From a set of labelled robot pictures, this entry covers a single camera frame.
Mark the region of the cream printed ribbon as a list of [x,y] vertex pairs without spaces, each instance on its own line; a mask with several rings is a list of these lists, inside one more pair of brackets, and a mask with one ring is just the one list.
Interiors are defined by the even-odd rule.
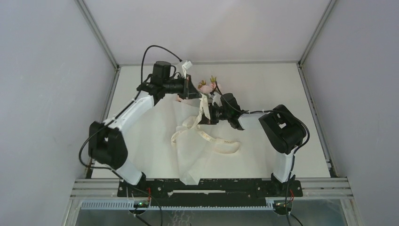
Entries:
[[199,98],[199,100],[200,100],[199,114],[197,116],[190,116],[183,122],[182,126],[184,127],[184,129],[176,131],[173,134],[173,136],[171,137],[171,145],[176,149],[177,148],[176,140],[177,140],[178,136],[181,135],[182,133],[184,133],[186,130],[193,129],[204,140],[206,140],[209,143],[214,144],[213,151],[215,153],[220,153],[220,154],[236,153],[241,147],[240,142],[225,140],[225,139],[221,139],[221,138],[214,138],[200,128],[200,125],[198,123],[201,119],[201,116],[204,112],[207,113],[207,111],[208,111],[205,109],[208,107],[208,97],[207,97],[207,95],[205,95],[203,93],[201,93],[201,95],[202,95],[202,97]]

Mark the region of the pink fake rose stem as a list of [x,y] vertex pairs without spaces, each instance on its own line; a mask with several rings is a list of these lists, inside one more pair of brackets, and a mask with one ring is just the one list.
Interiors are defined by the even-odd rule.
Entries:
[[203,94],[210,94],[214,88],[211,85],[207,85],[205,80],[201,80],[198,84],[198,90]]
[[212,94],[212,95],[215,94],[215,93],[221,94],[220,88],[219,88],[218,83],[217,83],[216,76],[215,77],[211,76],[210,82],[211,82],[211,84],[210,84],[210,87],[211,87],[210,94]]

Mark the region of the translucent white wrapping paper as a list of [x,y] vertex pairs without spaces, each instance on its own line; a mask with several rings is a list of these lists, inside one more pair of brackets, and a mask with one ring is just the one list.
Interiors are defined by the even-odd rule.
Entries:
[[215,126],[199,124],[208,104],[207,96],[162,100],[127,131],[128,160],[148,177],[178,178],[185,185],[219,178],[223,164],[213,167],[211,159],[237,156],[241,142],[221,134],[222,121]]

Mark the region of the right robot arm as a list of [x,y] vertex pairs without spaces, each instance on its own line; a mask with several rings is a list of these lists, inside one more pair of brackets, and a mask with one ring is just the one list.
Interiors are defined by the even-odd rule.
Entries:
[[290,180],[297,151],[308,143],[308,127],[296,118],[285,105],[272,110],[242,110],[231,93],[220,96],[221,104],[204,99],[200,103],[199,125],[216,125],[227,121],[237,130],[263,129],[270,144],[277,151],[275,166],[271,174],[272,191],[284,196],[290,191]]

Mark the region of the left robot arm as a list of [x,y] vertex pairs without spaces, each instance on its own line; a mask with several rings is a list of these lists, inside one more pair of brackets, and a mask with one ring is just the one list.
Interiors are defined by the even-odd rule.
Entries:
[[128,159],[125,133],[167,94],[177,94],[181,99],[201,97],[187,73],[190,67],[191,61],[180,61],[175,66],[178,76],[173,77],[171,63],[155,62],[152,72],[137,87],[137,94],[117,114],[89,126],[89,136],[82,147],[88,147],[89,157],[101,163],[102,169],[113,171],[129,183],[129,191],[135,196],[146,193],[147,183],[141,180],[143,172]]

